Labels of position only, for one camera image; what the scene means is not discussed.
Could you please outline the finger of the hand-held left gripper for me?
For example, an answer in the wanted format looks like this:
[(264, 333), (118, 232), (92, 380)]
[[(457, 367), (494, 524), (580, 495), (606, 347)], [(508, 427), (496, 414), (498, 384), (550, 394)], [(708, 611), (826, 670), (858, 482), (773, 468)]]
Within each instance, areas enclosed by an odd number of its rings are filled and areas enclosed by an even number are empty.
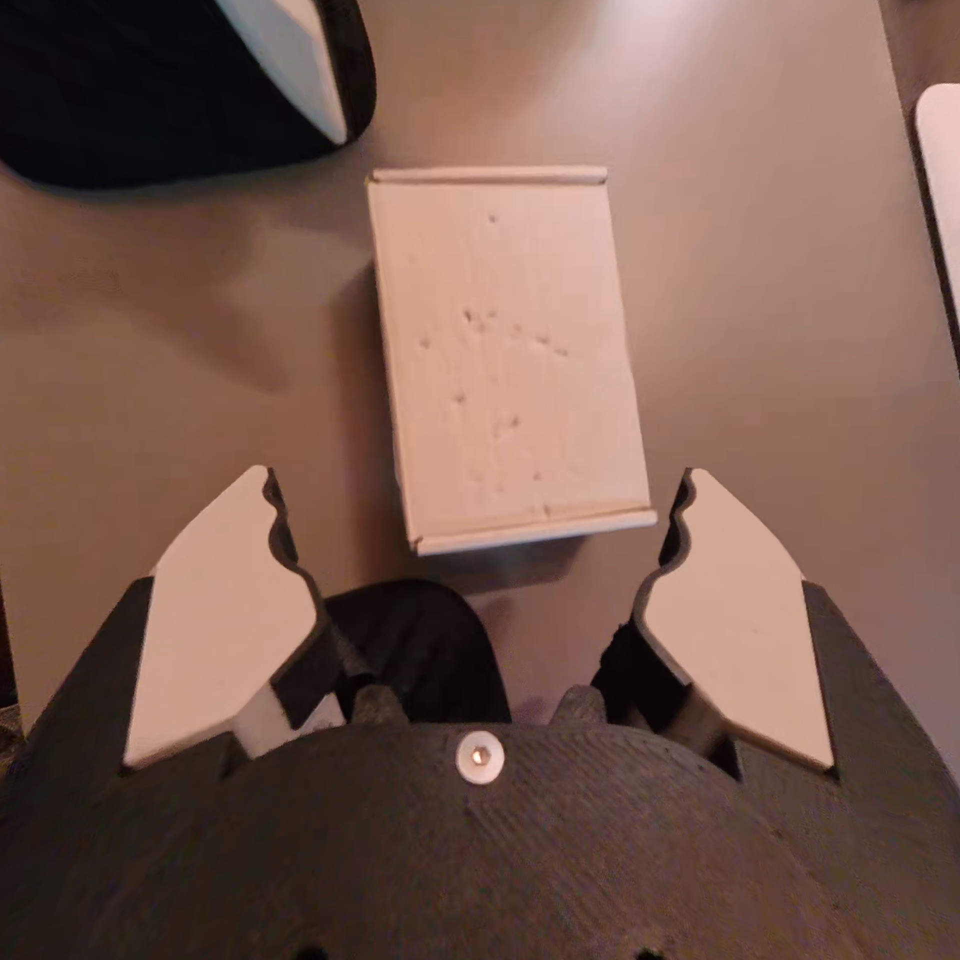
[(349, 125), (318, 4), (218, 1), (217, 6), (285, 98), (334, 145), (345, 145)]

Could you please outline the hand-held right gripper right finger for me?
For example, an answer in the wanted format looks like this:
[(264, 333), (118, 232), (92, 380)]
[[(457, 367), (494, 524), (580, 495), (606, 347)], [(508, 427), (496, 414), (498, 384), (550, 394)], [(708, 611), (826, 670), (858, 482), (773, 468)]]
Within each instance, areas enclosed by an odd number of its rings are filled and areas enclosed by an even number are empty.
[(658, 569), (632, 612), (683, 692), (666, 737), (703, 756), (731, 738), (817, 772), (834, 767), (805, 582), (786, 547), (712, 474), (684, 472)]

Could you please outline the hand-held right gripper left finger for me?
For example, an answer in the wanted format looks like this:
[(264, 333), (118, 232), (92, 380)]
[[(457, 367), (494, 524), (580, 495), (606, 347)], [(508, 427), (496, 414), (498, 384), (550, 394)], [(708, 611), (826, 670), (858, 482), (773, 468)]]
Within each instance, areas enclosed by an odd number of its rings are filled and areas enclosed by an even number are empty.
[(223, 734), (256, 759), (346, 725), (332, 624), (270, 468), (250, 467), (206, 506), (151, 578), (127, 768)]

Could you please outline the white cardboard box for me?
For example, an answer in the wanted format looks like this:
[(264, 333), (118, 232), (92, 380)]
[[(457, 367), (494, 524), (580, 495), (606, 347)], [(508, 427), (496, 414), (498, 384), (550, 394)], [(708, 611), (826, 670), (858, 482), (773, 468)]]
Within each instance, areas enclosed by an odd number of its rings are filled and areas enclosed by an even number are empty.
[(601, 166), (366, 182), (406, 539), (420, 557), (657, 522)]

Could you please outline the brown desk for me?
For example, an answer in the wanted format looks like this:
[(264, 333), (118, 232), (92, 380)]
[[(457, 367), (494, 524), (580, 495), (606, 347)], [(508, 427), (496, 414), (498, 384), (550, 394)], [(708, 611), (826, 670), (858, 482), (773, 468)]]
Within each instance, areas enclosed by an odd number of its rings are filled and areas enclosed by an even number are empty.
[[(510, 707), (587, 681), (687, 467), (825, 587), (958, 771), (958, 375), (877, 2), (361, 2), (373, 123), (281, 171), (82, 197), (2, 171), (2, 588), (29, 728), (255, 464), (327, 594), (449, 583)], [(365, 180), (590, 164), (654, 529), (419, 559)]]

